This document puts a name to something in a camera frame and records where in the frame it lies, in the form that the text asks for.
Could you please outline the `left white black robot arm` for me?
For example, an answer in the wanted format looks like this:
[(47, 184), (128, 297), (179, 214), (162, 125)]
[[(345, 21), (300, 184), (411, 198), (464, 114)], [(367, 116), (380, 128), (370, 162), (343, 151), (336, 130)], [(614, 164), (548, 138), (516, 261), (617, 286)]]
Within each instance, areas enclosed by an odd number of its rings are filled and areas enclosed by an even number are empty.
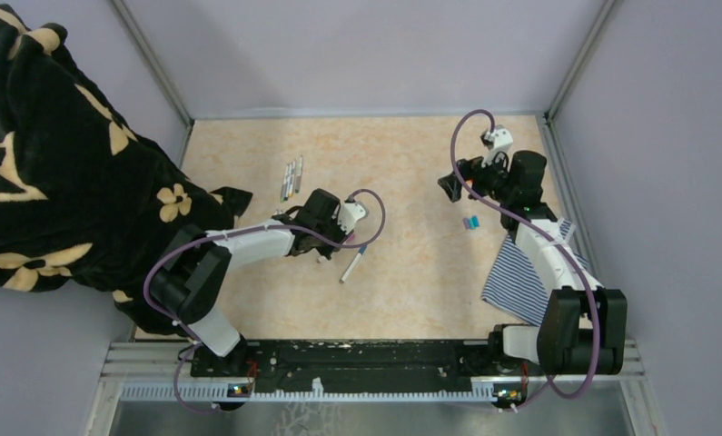
[(252, 374), (247, 341), (218, 300), (230, 271), (315, 251), (325, 259), (353, 234), (367, 211), (323, 189), (306, 202), (257, 225), (236, 230), (182, 228), (143, 279), (141, 295), (191, 340), (195, 377)]

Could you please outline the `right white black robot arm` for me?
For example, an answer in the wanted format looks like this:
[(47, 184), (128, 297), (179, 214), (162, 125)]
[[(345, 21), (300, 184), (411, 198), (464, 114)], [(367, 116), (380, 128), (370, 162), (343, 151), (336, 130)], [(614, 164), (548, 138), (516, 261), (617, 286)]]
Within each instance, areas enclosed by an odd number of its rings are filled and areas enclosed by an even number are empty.
[(452, 202), (464, 192), (497, 202), (514, 251), (531, 269), (527, 282), (548, 295), (540, 320), (495, 331), (488, 365), (498, 374), (512, 373), (525, 360), (549, 375), (616, 375), (624, 362), (627, 298), (600, 284), (569, 247), (562, 221), (542, 200), (546, 166), (536, 152), (500, 152), (490, 161), (455, 160), (438, 181)]

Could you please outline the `orange cap white marker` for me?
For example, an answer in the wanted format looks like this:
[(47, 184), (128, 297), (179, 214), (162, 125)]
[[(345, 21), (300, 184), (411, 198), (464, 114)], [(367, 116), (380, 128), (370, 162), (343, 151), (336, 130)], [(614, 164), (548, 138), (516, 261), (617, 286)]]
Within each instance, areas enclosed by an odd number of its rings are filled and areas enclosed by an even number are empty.
[(288, 183), (287, 183), (287, 192), (286, 192), (286, 198), (290, 199), (294, 195), (294, 178), (296, 173), (296, 161), (293, 160), (289, 167), (289, 175), (288, 175)]

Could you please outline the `green end white marker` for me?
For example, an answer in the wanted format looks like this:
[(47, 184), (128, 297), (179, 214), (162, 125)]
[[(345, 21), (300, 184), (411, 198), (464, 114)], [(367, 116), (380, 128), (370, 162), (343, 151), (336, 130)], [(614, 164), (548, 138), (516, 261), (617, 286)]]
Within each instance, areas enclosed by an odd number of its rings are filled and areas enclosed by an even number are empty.
[(294, 176), (296, 162), (292, 161), (286, 167), (284, 172), (283, 184), (282, 184), (282, 196), (283, 202), (287, 201), (291, 197), (292, 179)]

